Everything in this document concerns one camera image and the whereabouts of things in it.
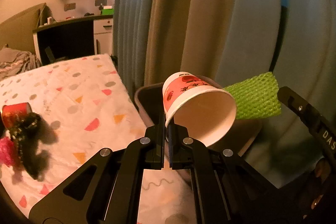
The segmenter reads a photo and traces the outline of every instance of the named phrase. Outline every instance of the black metal bracket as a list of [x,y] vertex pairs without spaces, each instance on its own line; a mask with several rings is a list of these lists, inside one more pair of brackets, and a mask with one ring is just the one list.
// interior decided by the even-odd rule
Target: black metal bracket
[[144,169],[164,164],[162,124],[126,149],[103,148],[33,206],[34,224],[136,223]]
[[168,138],[170,167],[190,169],[198,224],[299,223],[302,219],[293,201],[230,149],[210,150],[173,121]]
[[320,144],[325,157],[336,172],[336,130],[316,108],[289,87],[279,89],[278,99],[308,127],[309,133]]

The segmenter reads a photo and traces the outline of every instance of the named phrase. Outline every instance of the green mesh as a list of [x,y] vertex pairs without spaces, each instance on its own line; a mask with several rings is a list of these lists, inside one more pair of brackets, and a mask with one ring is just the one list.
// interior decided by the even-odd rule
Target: green mesh
[[236,119],[267,118],[281,113],[278,82],[271,72],[227,86],[224,90],[236,101]]

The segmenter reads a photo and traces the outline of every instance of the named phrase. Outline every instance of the silver screw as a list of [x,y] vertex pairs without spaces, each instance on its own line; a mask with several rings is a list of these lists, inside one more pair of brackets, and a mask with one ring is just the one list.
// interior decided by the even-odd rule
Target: silver screw
[[142,137],[140,139],[140,143],[142,143],[142,144],[148,144],[150,141],[151,141],[151,139],[147,138],[147,137]]
[[224,149],[223,155],[226,157],[231,157],[233,155],[233,151],[231,149]]
[[100,155],[103,156],[103,157],[106,157],[108,156],[109,154],[111,153],[111,150],[109,150],[108,148],[104,148],[100,151]]
[[194,140],[192,138],[184,138],[183,139],[183,143],[185,144],[192,144],[194,142]]

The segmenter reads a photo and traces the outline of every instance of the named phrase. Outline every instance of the red cup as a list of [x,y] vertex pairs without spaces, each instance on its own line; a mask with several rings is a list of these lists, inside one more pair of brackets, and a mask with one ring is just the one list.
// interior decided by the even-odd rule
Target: red cup
[[1,111],[1,119],[6,129],[15,125],[17,121],[25,118],[32,112],[29,103],[20,103],[15,105],[4,105]]

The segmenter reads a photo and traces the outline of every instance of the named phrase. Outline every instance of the pink tinsel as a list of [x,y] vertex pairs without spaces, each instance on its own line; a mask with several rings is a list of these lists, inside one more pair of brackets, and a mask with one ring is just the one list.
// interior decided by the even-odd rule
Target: pink tinsel
[[0,164],[15,165],[15,145],[8,137],[0,139]]

